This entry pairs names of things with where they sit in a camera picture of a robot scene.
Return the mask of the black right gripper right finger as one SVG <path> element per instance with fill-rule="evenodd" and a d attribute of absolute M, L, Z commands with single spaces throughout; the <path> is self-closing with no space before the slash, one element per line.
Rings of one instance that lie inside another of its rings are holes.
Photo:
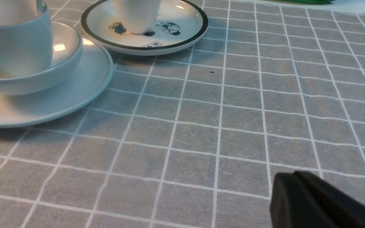
<path fill-rule="evenodd" d="M 311 172 L 294 171 L 339 228 L 365 228 L 365 205 Z"/>

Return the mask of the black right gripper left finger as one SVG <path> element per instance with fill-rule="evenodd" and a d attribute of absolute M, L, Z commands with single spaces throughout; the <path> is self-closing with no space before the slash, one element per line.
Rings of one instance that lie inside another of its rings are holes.
<path fill-rule="evenodd" d="M 337 228 L 321 206 L 293 174 L 274 177 L 270 217 L 274 228 Z"/>

